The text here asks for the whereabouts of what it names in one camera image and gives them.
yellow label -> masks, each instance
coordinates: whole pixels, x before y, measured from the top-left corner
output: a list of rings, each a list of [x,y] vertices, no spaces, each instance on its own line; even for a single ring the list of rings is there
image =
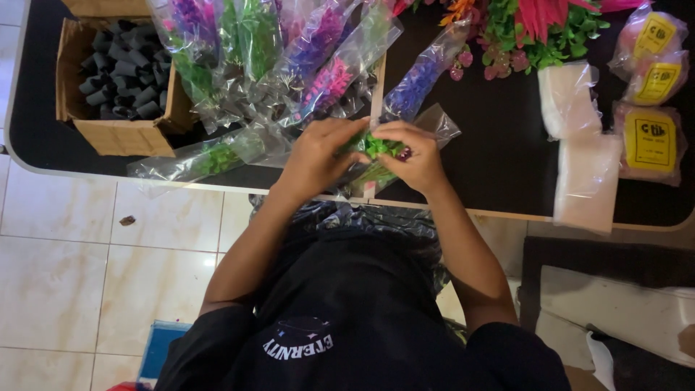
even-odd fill
[[[670,173],[676,165],[676,124],[648,109],[625,116],[625,160],[632,168]]]
[[[657,13],[649,13],[637,36],[633,51],[635,58],[641,58],[645,51],[659,53],[675,34],[676,26]]]
[[[644,75],[642,87],[632,100],[637,104],[660,104],[680,76],[680,64],[653,63]]]

